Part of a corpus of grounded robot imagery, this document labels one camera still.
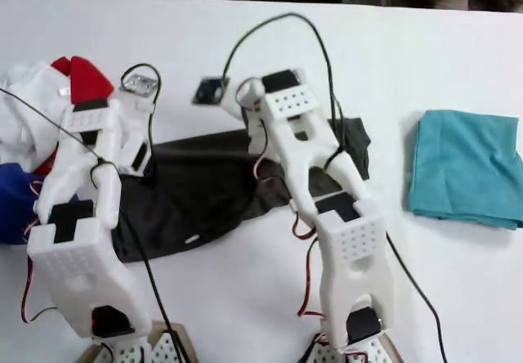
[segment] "white plastic frame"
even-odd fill
[[[309,192],[309,169],[323,168],[339,144],[327,119],[322,115],[318,101],[304,83],[271,94],[265,94],[262,82],[254,79],[246,86],[244,98],[256,109],[247,112],[249,151],[260,153],[265,142],[260,120],[266,126],[267,157],[279,160],[285,182],[292,195],[295,210],[304,222],[315,226],[323,258],[320,286],[322,327],[329,342],[339,351],[351,350],[367,343],[392,326],[394,290],[392,275],[385,254],[386,231],[383,215],[373,202],[350,155],[336,156],[326,173],[354,199],[354,209],[360,218],[344,222],[336,211],[319,214]],[[235,94],[235,88],[228,89]],[[235,114],[232,104],[227,110]],[[298,140],[295,132],[305,131],[308,139]],[[373,308],[381,323],[381,332],[348,344],[346,319],[352,311]]]
[[[74,112],[71,106],[65,112],[63,126],[74,135],[99,130],[94,151],[107,161],[118,162],[124,144],[124,119],[117,100],[98,110]],[[116,168],[105,164],[92,174],[95,190],[89,171],[96,163],[94,154],[66,133],[60,134],[55,163],[38,200],[42,225],[32,228],[27,253],[45,276],[53,302],[80,337],[95,338],[92,309],[109,305],[123,312],[135,331],[104,341],[139,338],[151,329],[146,300],[118,260],[111,239],[111,231],[118,224],[122,186]],[[52,207],[69,202],[85,185],[95,193],[94,216],[77,220],[73,240],[55,244],[56,226],[47,224]]]

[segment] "perforated panel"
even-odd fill
[[[98,108],[65,114],[63,126],[70,132],[90,132],[100,130],[105,123],[108,108]]]
[[[373,254],[381,229],[380,217],[362,217],[351,222],[338,236],[343,259],[352,262]]]
[[[369,356],[369,363],[394,363],[377,339],[368,344],[365,352],[367,352]],[[349,356],[348,361],[349,363],[363,363],[364,357]],[[330,346],[316,344],[312,349],[309,359],[307,359],[307,363],[345,363],[345,356],[339,355],[336,350]]]
[[[171,336],[164,333],[153,349],[152,363],[179,363]]]
[[[290,118],[318,107],[318,101],[305,85],[267,94],[264,99],[275,119]]]
[[[114,363],[140,363],[140,347],[141,345],[138,343],[134,347],[114,349]],[[100,351],[94,363],[111,363],[111,356],[106,348]],[[169,334],[162,334],[160,340],[154,345],[150,363],[180,363]]]
[[[114,361],[107,348],[102,348],[93,363],[140,363],[141,348],[140,344],[128,348],[113,348]]]

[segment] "white 3d-printed part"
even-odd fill
[[[290,118],[319,107],[309,88],[303,85],[268,93],[265,100],[270,116],[275,120]]]
[[[114,350],[113,363],[139,363],[141,361],[141,345],[130,346],[127,348],[116,348]],[[150,353],[150,360],[145,363],[181,363],[178,360],[176,350],[172,345],[171,336],[168,333],[162,337]],[[111,355],[107,348],[103,348],[93,363],[111,363]]]
[[[365,349],[361,349],[363,352],[367,352],[369,357],[369,363],[393,363],[393,360],[387,355],[385,348],[378,341],[374,339],[372,342],[367,344]],[[349,363],[364,363],[362,356],[349,356]],[[311,351],[311,355],[307,359],[306,363],[346,363],[345,355],[340,355],[331,346],[322,346],[316,344]]]
[[[180,363],[177,357],[177,352],[172,345],[171,336],[169,333],[162,334],[162,337],[154,346],[152,352],[152,363]]]

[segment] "white surface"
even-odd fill
[[[392,363],[387,351],[385,351],[385,348],[377,339],[367,343],[365,349],[359,349],[358,351],[367,352],[369,363]],[[345,356],[339,355],[331,346],[316,344],[311,351],[309,359],[307,359],[307,363],[323,363],[324,361],[326,363],[364,363],[364,358],[362,356],[349,356],[348,361],[346,361]]]
[[[364,120],[373,140],[369,188],[387,211],[404,260],[440,313],[449,361],[485,356],[512,361],[519,356],[523,317],[521,231],[414,217],[401,210],[401,201],[412,128],[424,110],[523,115],[522,16],[195,0],[0,0],[0,65],[78,54],[116,83],[130,64],[148,61],[164,81],[154,141],[220,132],[240,123],[220,109],[190,105],[200,78],[221,73],[243,31],[289,10],[316,23],[345,115]],[[247,78],[289,67],[306,70],[327,108],[320,48],[295,20],[249,39],[230,74]],[[292,222],[288,209],[276,209],[202,248],[152,262],[169,317],[186,326],[200,361],[290,362],[305,351],[319,324],[295,316],[307,243],[293,238]],[[398,296],[390,336],[406,362],[439,363],[431,313],[396,262],[392,265]],[[311,309],[318,308],[316,251],[312,266]],[[145,268],[130,268],[159,320]],[[38,274],[35,279],[31,312],[49,303]],[[18,307],[24,282],[24,250],[2,248],[2,358],[73,361],[88,341],[77,338],[56,313],[22,325]]]

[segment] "blue towel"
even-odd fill
[[[43,178],[25,173],[16,163],[0,164],[0,244],[24,243],[22,232],[36,218],[33,204],[38,198],[29,184]]]
[[[523,225],[517,118],[428,111],[419,121],[409,210],[514,230]]]

